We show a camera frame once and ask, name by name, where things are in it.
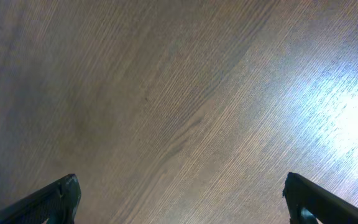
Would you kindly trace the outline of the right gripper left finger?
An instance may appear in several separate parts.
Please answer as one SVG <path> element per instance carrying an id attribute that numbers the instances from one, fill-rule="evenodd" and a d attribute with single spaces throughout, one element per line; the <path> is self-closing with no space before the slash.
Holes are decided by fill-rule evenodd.
<path id="1" fill-rule="evenodd" d="M 73 224 L 81 200 L 75 174 L 68 174 L 0 211 L 0 223 Z"/>

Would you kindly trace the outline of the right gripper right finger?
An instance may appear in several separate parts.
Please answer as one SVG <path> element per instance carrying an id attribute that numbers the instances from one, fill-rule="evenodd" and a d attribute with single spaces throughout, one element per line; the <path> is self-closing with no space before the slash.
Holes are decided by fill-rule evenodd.
<path id="1" fill-rule="evenodd" d="M 291 224 L 358 223 L 358 208 L 300 174 L 290 172 L 285 181 Z"/>

